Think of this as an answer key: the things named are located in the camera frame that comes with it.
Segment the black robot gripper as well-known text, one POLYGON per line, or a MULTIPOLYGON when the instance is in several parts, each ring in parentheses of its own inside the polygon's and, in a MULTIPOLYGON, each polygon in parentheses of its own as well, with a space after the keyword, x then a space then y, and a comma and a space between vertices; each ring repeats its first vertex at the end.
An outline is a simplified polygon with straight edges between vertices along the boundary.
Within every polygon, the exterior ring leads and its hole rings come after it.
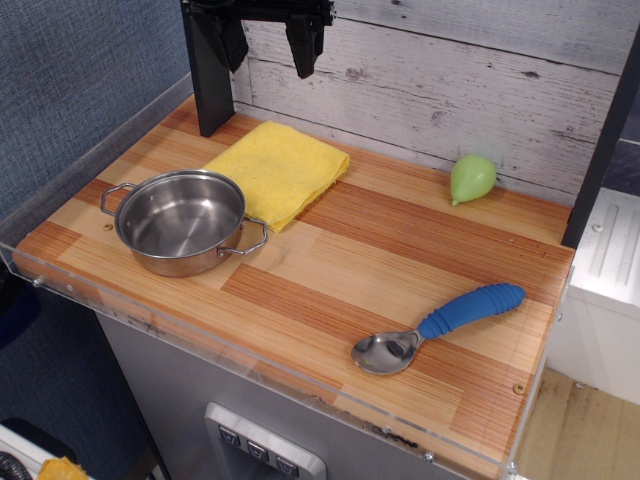
POLYGON ((324 26, 336 17, 334 1, 237 0, 184 1, 195 15, 198 30, 221 64, 235 73, 249 47, 241 20, 281 22, 293 55, 298 77, 314 73, 315 62, 323 52, 324 26))

